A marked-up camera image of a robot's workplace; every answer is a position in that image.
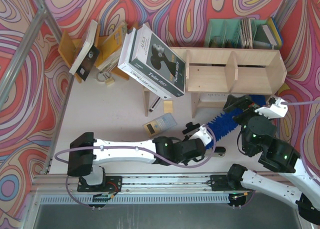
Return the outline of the blue microfiber duster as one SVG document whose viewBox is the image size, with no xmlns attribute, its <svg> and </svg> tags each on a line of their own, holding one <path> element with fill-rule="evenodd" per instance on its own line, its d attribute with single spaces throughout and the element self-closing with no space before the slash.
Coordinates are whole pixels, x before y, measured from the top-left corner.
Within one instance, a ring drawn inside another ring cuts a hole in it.
<svg viewBox="0 0 320 229">
<path fill-rule="evenodd" d="M 249 95 L 254 103 L 259 106 L 264 106 L 266 104 L 266 99 L 264 95 Z M 213 131 L 215 135 L 216 142 L 221 138 L 228 135 L 232 132 L 238 124 L 233 120 L 233 117 L 240 115 L 243 110 L 236 108 L 232 112 L 222 112 L 220 115 L 217 115 L 213 120 L 206 123 L 206 125 Z M 209 150 L 213 147 L 213 141 L 206 145 L 206 150 Z"/>
</svg>

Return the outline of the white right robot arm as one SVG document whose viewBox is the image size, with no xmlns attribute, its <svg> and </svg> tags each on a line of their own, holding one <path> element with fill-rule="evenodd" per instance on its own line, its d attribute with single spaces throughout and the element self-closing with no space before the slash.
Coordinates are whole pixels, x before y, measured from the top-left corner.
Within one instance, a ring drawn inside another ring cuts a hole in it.
<svg viewBox="0 0 320 229">
<path fill-rule="evenodd" d="M 211 175 L 208 185 L 212 191 L 259 191 L 298 211 L 312 224 L 320 223 L 320 177 L 307 165 L 302 151 L 288 142 L 276 138 L 277 127 L 273 119 L 283 118 L 290 103 L 272 97 L 268 105 L 261 106 L 262 96 L 228 95 L 223 113 L 213 121 L 198 127 L 199 133 L 212 130 L 216 140 L 240 126 L 237 136 L 239 152 L 248 157 L 260 155 L 258 163 L 271 172 L 278 173 L 292 186 L 273 181 L 234 163 L 227 174 Z"/>
</svg>

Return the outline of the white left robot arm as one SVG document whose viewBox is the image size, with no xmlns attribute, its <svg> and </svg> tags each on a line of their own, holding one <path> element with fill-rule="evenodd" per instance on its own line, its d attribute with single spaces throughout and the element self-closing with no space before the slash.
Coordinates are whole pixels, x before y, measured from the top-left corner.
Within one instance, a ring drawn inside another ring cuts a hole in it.
<svg viewBox="0 0 320 229">
<path fill-rule="evenodd" d="M 159 136 L 136 142 L 115 142 L 94 137 L 85 132 L 69 145 L 67 175 L 82 177 L 89 186 L 104 181 L 102 164 L 109 162 L 139 162 L 150 165 L 187 168 L 190 161 L 205 164 L 206 146 L 216 137 L 208 126 L 202 125 L 186 140 Z"/>
</svg>

